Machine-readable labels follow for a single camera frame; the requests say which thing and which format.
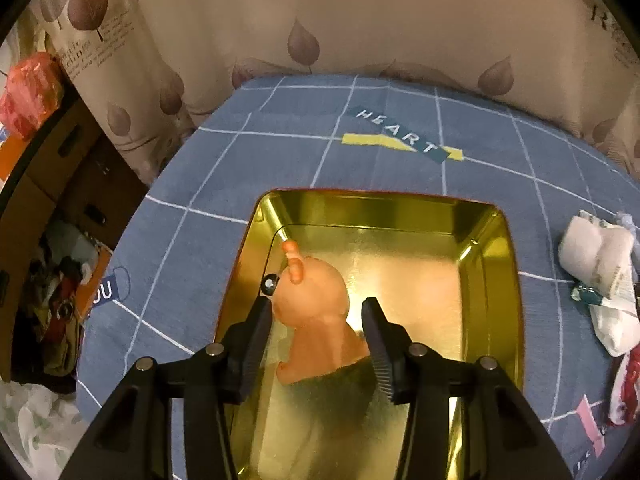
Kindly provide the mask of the blue checked bed sheet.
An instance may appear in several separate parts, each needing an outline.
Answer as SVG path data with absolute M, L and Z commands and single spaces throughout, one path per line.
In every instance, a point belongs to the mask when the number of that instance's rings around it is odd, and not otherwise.
M 266 77 L 235 91 L 157 178 L 107 272 L 118 298 L 90 314 L 77 405 L 92 419 L 139 356 L 184 358 L 213 335 L 258 198 L 274 188 L 446 194 L 497 205 L 515 243 L 525 390 L 567 465 L 600 479 L 630 437 L 593 452 L 577 415 L 606 422 L 613 359 L 554 256 L 570 217 L 638 214 L 639 185 L 589 144 L 505 106 L 446 89 L 349 76 Z

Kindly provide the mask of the orange box on cabinet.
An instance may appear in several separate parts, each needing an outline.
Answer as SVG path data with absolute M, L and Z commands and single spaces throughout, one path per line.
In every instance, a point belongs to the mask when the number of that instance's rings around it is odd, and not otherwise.
M 29 146 L 29 141 L 25 141 L 18 136 L 8 136 L 0 145 L 0 181 L 1 185 L 6 183 L 12 170 L 20 160 L 24 151 Z

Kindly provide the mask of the wet wipes pack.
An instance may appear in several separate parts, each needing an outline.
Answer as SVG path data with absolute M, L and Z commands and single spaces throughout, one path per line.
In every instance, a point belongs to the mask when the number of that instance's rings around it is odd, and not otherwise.
M 611 301 L 602 296 L 597 289 L 584 283 L 577 283 L 570 293 L 574 301 L 583 302 L 584 304 L 592 304 L 593 306 L 608 307 Z

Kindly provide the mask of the orange rubber pig toy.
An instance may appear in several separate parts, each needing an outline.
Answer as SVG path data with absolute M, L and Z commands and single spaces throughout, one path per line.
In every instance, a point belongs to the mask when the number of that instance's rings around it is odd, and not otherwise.
M 329 263 L 305 256 L 294 240 L 282 243 L 286 267 L 271 295 L 273 317 L 293 331 L 288 358 L 276 369 L 292 385 L 326 376 L 369 355 L 367 343 L 347 323 L 348 290 Z

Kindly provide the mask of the white green patterned bag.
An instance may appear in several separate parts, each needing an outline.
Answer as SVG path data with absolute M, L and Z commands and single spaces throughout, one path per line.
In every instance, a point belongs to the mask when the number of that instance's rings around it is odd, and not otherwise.
M 2 382 L 1 433 L 32 479 L 58 479 L 86 432 L 74 400 L 40 385 Z

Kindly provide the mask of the dark wooden cabinet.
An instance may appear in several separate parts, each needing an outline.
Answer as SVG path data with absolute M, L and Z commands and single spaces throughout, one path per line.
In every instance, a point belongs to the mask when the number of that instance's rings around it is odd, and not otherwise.
M 29 263 L 51 220 L 67 221 L 114 249 L 149 189 L 77 92 L 38 130 L 1 191 L 1 378 L 23 372 L 12 356 Z

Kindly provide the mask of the red white ruffled garment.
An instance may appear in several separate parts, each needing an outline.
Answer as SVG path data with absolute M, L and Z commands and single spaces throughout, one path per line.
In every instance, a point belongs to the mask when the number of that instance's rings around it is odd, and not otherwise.
M 614 426 L 625 426 L 639 416 L 639 347 L 623 355 L 617 367 L 612 392 L 608 420 Z

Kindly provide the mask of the red plastic bag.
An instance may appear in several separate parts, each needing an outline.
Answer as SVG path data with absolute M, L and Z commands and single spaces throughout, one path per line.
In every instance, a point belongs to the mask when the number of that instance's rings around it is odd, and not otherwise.
M 30 140 L 63 101 L 64 77 L 56 59 L 36 52 L 13 66 L 1 96 L 1 123 L 11 136 Z

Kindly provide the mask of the white socks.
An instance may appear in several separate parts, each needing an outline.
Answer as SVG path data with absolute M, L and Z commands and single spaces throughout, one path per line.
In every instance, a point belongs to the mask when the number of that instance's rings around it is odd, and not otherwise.
M 589 307 L 592 326 L 602 346 L 613 358 L 632 350 L 640 340 L 637 315 L 608 307 Z

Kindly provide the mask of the beige leaf print curtain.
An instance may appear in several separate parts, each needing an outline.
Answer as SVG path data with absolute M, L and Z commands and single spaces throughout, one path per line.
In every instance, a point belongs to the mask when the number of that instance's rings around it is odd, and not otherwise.
M 1 64 L 42 50 L 144 182 L 245 81 L 301 74 L 488 96 L 639 171 L 639 37 L 606 0 L 29 0 Z

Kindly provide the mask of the small white printed sock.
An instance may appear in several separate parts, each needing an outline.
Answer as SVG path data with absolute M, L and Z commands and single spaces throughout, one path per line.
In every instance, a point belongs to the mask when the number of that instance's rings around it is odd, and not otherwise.
M 634 302 L 632 248 L 629 230 L 580 210 L 562 236 L 558 258 L 568 274 L 601 296 Z

